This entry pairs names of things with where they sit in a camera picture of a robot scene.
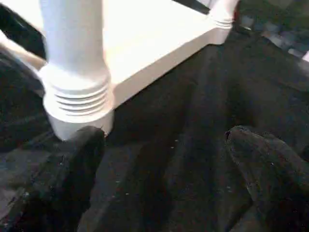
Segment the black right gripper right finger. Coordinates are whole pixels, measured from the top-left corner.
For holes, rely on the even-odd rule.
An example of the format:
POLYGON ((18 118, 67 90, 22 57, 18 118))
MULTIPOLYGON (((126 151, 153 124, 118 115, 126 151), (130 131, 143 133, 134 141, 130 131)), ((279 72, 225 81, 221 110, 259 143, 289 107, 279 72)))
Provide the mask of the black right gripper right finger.
POLYGON ((309 230, 309 163, 267 131, 234 126, 225 146, 267 232, 309 230))

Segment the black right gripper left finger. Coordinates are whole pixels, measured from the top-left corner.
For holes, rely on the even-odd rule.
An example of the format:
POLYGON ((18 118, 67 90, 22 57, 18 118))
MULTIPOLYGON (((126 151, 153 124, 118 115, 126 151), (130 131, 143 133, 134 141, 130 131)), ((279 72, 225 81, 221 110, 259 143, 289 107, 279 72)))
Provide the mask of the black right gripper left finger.
POLYGON ((1 231, 77 231, 104 150, 104 132, 85 127, 67 141, 1 153, 1 231))

